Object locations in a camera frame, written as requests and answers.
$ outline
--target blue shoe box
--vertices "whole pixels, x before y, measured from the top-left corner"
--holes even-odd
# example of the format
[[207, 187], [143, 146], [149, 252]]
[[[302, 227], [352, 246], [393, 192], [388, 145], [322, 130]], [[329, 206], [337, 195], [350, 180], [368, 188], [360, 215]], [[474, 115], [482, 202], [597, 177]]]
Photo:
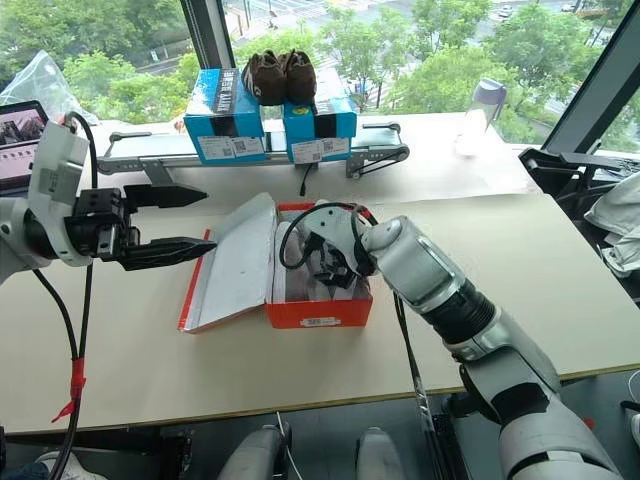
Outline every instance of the blue shoe box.
[[200, 70], [184, 123], [203, 164], [266, 159], [260, 106], [236, 68]]
[[310, 106], [283, 107], [287, 153], [293, 163], [344, 160], [351, 156], [357, 115], [334, 69], [317, 74], [318, 90]]

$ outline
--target floor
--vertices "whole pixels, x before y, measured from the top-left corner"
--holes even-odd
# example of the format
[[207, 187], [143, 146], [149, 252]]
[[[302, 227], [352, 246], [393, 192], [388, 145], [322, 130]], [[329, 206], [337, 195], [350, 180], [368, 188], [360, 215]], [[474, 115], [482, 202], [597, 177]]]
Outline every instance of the floor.
[[[617, 373], [583, 380], [565, 387], [562, 395], [578, 415], [595, 421], [597, 437], [624, 478], [640, 480], [640, 450], [629, 433], [629, 414], [619, 407], [620, 400], [628, 398], [629, 375]], [[383, 428], [394, 439], [407, 480], [433, 478], [411, 399], [286, 412], [282, 416], [293, 428], [293, 456], [305, 480], [355, 479], [356, 440], [369, 426]], [[193, 439], [185, 480], [210, 480], [216, 478], [245, 435], [275, 422], [273, 414], [259, 415], [167, 427], [164, 433], [186, 434]], [[475, 415], [456, 421], [456, 431], [472, 480], [501, 478], [498, 427]], [[32, 461], [43, 451], [41, 447], [10, 445], [8, 464]], [[151, 480], [159, 473], [159, 463], [154, 457], [97, 451], [80, 451], [78, 457], [88, 470], [110, 480]]]

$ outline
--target robotic hand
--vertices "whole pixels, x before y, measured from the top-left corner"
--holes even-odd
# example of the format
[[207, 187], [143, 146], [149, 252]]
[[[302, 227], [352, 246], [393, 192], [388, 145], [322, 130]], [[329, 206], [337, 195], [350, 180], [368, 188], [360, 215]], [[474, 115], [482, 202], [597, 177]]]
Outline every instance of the robotic hand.
[[0, 198], [0, 285], [13, 273], [46, 267], [59, 258], [84, 266], [93, 258], [125, 270], [173, 265], [216, 246], [194, 238], [164, 238], [140, 245], [131, 226], [138, 207], [188, 205], [207, 195], [177, 185], [83, 190], [76, 199], [89, 142], [65, 125], [49, 122], [33, 162], [29, 195]]
[[341, 253], [343, 271], [380, 272], [433, 326], [460, 362], [462, 381], [480, 412], [502, 427], [505, 478], [621, 478], [593, 433], [561, 402], [560, 381], [549, 358], [407, 217], [368, 227], [357, 209], [320, 205], [304, 218], [312, 232], [305, 255], [327, 242]]

